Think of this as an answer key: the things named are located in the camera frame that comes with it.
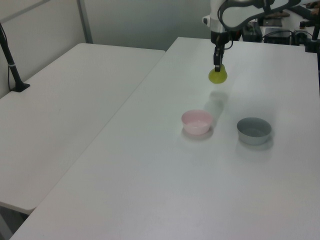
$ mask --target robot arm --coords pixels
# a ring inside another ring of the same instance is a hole
[[[211,13],[202,21],[210,27],[211,42],[215,44],[213,63],[220,72],[229,31],[237,31],[250,20],[315,0],[211,0]]]

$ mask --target yellow object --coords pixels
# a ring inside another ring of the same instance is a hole
[[[221,65],[220,71],[215,71],[215,69],[212,69],[209,73],[209,80],[214,84],[222,84],[224,81],[226,81],[227,77],[228,74],[223,64]]]

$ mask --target black stand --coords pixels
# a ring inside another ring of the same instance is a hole
[[[314,22],[314,30],[311,39],[307,39],[305,44],[305,51],[307,53],[316,53],[318,59],[318,77],[319,77],[319,85],[320,85],[320,41],[318,40],[320,31],[320,10],[316,16]]]
[[[11,70],[12,76],[15,81],[15,87],[12,89],[12,91],[21,93],[23,90],[30,87],[30,84],[23,83],[21,81],[16,64],[15,64],[14,59],[10,53],[8,42],[7,42],[5,33],[3,32],[3,28],[1,26],[1,23],[0,23],[0,44],[1,44],[4,56],[6,58],[6,61],[8,63],[8,66]]]

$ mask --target tabletop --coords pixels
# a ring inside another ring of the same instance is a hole
[[[164,51],[79,44],[0,99],[0,206],[30,214]]]
[[[319,239],[316,54],[235,42],[213,84],[213,51],[178,38],[12,240]],[[207,134],[184,132],[190,109],[213,115]],[[268,142],[239,141],[245,117]]]

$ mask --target white wall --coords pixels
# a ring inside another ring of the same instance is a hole
[[[93,43],[167,50],[177,37],[210,38],[210,0],[85,0]]]
[[[50,0],[2,26],[22,81],[78,43],[85,42],[76,0]],[[7,67],[1,49],[0,98],[9,92]],[[11,87],[14,87],[12,75],[10,79]]]

